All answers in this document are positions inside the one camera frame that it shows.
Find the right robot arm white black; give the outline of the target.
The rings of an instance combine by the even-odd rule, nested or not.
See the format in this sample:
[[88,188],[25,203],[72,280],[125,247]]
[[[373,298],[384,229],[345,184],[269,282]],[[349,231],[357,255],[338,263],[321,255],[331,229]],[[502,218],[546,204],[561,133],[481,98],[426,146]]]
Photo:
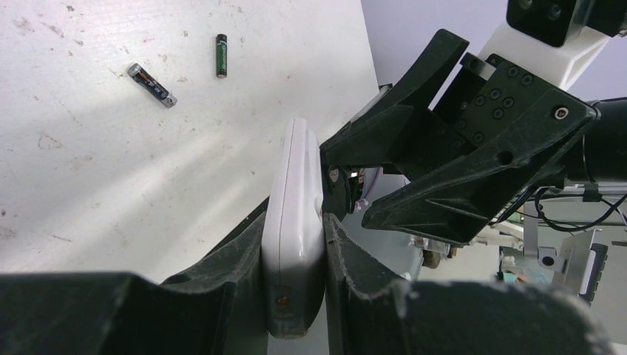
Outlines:
[[327,168],[382,167],[409,183],[362,225],[468,244],[523,189],[626,180],[626,100],[586,103],[519,61],[439,30],[369,110],[322,144]]

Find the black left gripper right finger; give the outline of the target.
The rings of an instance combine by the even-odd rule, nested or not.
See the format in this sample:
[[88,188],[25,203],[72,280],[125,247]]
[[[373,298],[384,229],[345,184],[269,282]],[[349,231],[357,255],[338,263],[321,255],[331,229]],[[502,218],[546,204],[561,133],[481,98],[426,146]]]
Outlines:
[[611,354],[589,307],[563,288],[400,277],[323,218],[331,354]]

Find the white remote control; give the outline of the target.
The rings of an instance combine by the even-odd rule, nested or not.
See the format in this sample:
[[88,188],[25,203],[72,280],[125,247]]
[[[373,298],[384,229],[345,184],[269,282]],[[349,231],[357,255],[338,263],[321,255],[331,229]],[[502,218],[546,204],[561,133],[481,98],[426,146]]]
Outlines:
[[326,247],[319,142],[306,120],[287,123],[262,231],[261,261],[271,336],[307,334],[325,293]]

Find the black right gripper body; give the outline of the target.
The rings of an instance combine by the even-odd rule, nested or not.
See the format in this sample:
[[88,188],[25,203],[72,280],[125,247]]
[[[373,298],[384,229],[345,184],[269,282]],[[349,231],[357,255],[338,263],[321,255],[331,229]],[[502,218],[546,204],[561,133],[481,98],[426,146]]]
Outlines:
[[518,64],[469,53],[436,58],[459,74],[434,113],[462,143],[434,172],[432,196],[514,196],[537,183],[600,113]]

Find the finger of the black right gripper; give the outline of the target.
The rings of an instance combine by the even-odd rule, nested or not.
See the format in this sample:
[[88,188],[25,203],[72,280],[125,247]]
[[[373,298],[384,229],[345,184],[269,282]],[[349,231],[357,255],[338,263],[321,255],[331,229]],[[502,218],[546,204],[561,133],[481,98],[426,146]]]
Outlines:
[[414,154],[433,124],[428,106],[469,44],[438,30],[391,90],[321,145],[322,164],[392,166],[410,180],[423,175]]
[[554,113],[527,112],[473,153],[375,201],[362,226],[467,244],[599,119],[588,105],[561,120]]

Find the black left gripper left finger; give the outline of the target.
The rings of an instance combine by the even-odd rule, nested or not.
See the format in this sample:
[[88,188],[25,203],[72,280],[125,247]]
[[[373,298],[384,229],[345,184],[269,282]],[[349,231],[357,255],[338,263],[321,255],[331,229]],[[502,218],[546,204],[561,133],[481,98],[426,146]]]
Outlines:
[[131,272],[4,274],[3,354],[265,354],[267,203],[161,283]]

